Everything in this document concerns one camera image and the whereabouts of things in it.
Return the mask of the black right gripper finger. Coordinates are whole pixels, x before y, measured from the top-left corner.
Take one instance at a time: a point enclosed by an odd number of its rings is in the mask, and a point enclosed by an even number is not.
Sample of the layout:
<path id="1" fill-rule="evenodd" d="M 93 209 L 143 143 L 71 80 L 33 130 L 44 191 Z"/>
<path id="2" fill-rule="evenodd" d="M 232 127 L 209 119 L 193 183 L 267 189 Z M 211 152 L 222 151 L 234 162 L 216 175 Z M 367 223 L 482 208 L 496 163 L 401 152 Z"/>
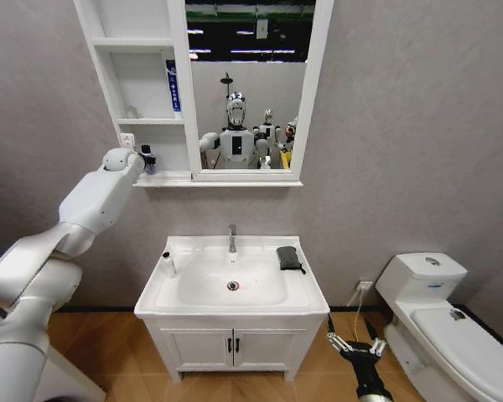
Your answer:
<path id="1" fill-rule="evenodd" d="M 348 352 L 353 351 L 353 348 L 342 337 L 340 337 L 336 333 L 335 328 L 334 328 L 334 323 L 333 323 L 333 320 L 330 315 L 328 315 L 328 318 L 327 318 L 327 335 L 326 335 L 326 337 L 337 352 L 348 353 Z"/>
<path id="2" fill-rule="evenodd" d="M 376 355 L 377 357 L 381 357 L 386 349 L 386 340 L 379 338 L 378 332 L 375 327 L 372 325 L 371 321 L 365 318 L 365 325 L 367 332 L 373 341 L 373 344 L 370 348 L 370 353 Z"/>

